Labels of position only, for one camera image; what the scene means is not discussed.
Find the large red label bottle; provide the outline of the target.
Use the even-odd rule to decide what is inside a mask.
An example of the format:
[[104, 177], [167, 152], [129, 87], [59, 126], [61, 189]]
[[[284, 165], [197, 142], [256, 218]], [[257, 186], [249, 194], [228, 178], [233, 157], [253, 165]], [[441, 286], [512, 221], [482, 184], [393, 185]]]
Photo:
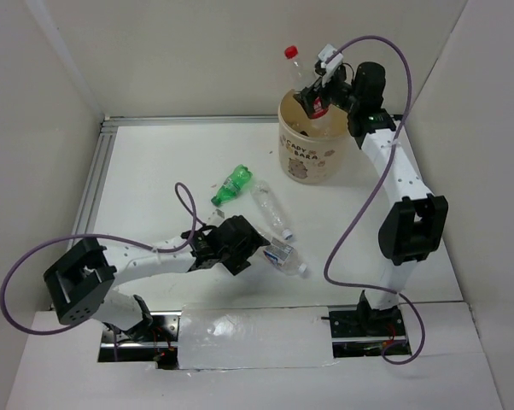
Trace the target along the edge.
[[[295, 93], [301, 93], [305, 88], [313, 85], [317, 77], [311, 68], [304, 66], [297, 47], [290, 45], [284, 50], [284, 56], [289, 62], [290, 76], [292, 78], [292, 89]], [[323, 137], [330, 130], [331, 116], [329, 109], [323, 106], [320, 97], [312, 101], [312, 114], [309, 118], [309, 126], [312, 134]]]

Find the clear bottle blue label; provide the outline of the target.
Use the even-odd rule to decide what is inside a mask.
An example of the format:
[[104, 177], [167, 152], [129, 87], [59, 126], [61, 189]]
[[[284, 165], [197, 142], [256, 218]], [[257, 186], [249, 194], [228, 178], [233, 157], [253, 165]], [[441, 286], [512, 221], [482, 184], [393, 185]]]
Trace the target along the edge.
[[269, 243], [260, 247], [258, 255], [286, 276], [301, 276], [307, 270], [307, 264], [291, 245], [268, 232], [260, 235]]

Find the long clear plastic bottle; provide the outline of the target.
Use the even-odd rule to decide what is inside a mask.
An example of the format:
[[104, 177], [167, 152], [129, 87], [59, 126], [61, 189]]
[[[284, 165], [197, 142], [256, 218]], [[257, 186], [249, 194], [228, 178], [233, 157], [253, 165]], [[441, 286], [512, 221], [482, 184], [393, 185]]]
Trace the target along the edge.
[[250, 188], [250, 194], [268, 227], [284, 241], [292, 240], [291, 224], [271, 186], [264, 180], [257, 180]]

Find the green plastic bottle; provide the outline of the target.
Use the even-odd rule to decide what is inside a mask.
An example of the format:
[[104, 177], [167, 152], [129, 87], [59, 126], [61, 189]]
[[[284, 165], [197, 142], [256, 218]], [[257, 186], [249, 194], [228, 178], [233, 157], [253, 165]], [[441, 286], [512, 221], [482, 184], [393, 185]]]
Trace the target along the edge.
[[221, 207], [225, 202], [237, 198], [252, 177], [253, 173], [246, 166], [238, 165], [211, 198], [211, 203], [216, 207]]

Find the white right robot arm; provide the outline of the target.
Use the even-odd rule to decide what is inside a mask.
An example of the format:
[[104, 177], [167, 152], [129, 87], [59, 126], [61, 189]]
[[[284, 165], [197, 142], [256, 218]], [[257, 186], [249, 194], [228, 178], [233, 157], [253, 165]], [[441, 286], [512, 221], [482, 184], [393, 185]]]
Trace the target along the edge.
[[400, 146], [401, 118], [383, 108], [386, 72], [375, 62], [358, 65], [351, 79], [344, 63], [319, 62], [316, 80], [295, 93], [307, 115], [330, 106], [346, 113], [348, 132], [379, 175], [377, 187], [390, 204], [377, 234], [387, 265], [377, 285], [365, 286], [356, 307], [359, 330], [375, 336], [399, 318], [398, 303], [418, 263], [440, 245], [448, 202], [436, 196], [418, 177]]

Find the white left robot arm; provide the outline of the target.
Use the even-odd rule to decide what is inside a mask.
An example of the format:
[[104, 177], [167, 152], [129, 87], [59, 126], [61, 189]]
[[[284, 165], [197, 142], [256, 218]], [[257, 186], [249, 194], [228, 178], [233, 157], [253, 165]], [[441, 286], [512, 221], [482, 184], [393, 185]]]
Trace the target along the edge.
[[249, 258], [269, 243], [242, 216], [183, 232], [156, 245], [119, 239], [104, 245], [97, 237], [88, 236], [44, 273], [44, 282], [61, 325], [76, 326], [95, 319], [131, 341], [141, 341], [156, 323], [141, 296], [119, 292], [122, 284], [216, 265], [236, 276], [249, 267]]

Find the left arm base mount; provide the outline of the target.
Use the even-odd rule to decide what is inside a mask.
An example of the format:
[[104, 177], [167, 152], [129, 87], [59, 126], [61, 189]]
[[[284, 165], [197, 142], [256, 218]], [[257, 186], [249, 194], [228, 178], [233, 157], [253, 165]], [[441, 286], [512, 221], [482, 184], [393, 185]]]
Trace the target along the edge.
[[120, 330], [104, 326], [99, 363], [143, 362], [162, 370], [178, 370], [178, 335], [181, 311], [152, 313], [153, 324], [140, 338], [131, 339]]

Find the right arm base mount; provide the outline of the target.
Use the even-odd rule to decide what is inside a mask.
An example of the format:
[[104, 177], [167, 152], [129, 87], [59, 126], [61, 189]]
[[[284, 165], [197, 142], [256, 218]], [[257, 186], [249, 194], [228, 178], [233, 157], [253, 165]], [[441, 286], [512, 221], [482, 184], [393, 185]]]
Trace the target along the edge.
[[329, 309], [321, 317], [329, 327], [333, 357], [336, 359], [412, 353], [406, 327], [397, 307], [374, 317], [362, 307]]

